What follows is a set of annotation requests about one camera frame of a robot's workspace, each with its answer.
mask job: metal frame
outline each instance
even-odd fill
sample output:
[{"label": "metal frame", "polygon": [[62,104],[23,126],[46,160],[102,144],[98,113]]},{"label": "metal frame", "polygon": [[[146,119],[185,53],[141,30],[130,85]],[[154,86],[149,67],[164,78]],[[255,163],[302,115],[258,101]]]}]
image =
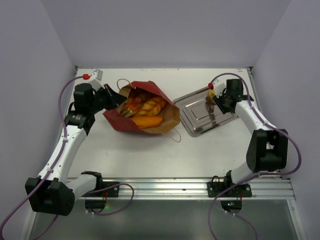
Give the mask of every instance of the metal frame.
[{"label": "metal frame", "polygon": [[[211,181],[211,178],[104,178],[103,181],[132,185],[135,200],[212,200],[208,197],[207,191],[207,182]],[[283,180],[280,177],[262,177],[252,180],[249,184],[252,197],[244,197],[245,200],[295,199],[290,180]],[[113,199],[127,200],[131,195],[132,191],[129,187],[121,186],[119,196]],[[100,197],[87,197],[86,199],[94,200]],[[224,197],[223,199],[233,200],[234,198]]]},{"label": "metal frame", "polygon": [[292,200],[287,200],[286,202],[288,204],[288,208],[290,211],[293,226],[294,226],[295,233],[296,233],[298,240],[307,240],[308,238],[307,238],[306,232],[304,230],[302,220],[299,215],[299,211],[297,209],[296,201],[294,199],[292,199]]}]

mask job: white table surface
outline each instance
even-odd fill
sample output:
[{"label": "white table surface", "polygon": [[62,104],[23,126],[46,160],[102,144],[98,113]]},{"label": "white table surface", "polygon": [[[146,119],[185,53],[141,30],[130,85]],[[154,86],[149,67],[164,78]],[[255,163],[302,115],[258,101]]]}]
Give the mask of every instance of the white table surface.
[{"label": "white table surface", "polygon": [[[153,81],[172,101],[208,85],[215,76],[235,73],[244,78],[250,95],[255,98],[252,85],[244,68],[233,69],[102,69],[102,83],[117,91],[116,82]],[[77,76],[94,69],[79,69]],[[220,80],[234,78],[223,76]],[[228,170],[245,161],[251,135],[241,119],[214,128],[199,137],[190,136],[182,123],[180,143],[157,134],[115,131],[101,113],[81,145],[69,177],[78,177],[83,171],[102,173],[105,178],[193,178],[224,176]],[[178,138],[175,131],[169,134]]]}]

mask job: paper bag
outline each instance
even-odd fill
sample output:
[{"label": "paper bag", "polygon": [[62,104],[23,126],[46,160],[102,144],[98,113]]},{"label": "paper bag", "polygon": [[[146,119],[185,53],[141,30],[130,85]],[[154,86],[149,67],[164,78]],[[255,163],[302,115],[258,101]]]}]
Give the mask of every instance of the paper bag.
[{"label": "paper bag", "polygon": [[161,96],[168,104],[161,110],[159,116],[163,117],[161,124],[153,128],[140,129],[130,117],[124,117],[119,114],[122,106],[117,109],[107,110],[103,113],[111,126],[116,131],[120,132],[146,132],[149,134],[165,134],[172,130],[180,123],[180,110],[176,107],[168,97],[160,90],[160,88],[153,81],[133,81],[130,85],[124,86],[119,93],[125,97],[129,96],[132,88],[138,88],[150,92],[152,94]]}]

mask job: red connector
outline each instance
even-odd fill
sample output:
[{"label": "red connector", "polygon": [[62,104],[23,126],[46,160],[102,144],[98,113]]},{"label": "red connector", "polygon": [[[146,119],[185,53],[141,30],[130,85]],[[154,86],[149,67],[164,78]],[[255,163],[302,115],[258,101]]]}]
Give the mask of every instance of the red connector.
[{"label": "red connector", "polygon": [[89,74],[83,74],[82,77],[83,77],[84,80],[88,80],[90,78],[90,75]]}]

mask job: glass panel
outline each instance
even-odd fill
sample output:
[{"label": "glass panel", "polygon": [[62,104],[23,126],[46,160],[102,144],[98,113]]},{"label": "glass panel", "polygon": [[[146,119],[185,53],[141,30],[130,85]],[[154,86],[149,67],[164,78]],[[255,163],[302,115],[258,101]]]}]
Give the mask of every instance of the glass panel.
[{"label": "glass panel", "polygon": [[[104,211],[114,211],[124,200],[109,200]],[[136,200],[124,211],[110,216],[85,214],[84,201],[75,203],[69,216],[59,216],[42,237],[46,240],[194,240],[211,239],[207,214],[208,200]],[[287,201],[243,201],[239,213],[256,227],[261,240],[296,240]],[[42,232],[53,218],[38,213],[31,238]],[[220,202],[211,215],[212,226],[220,240],[254,240],[255,235],[243,220],[225,214]]]}]

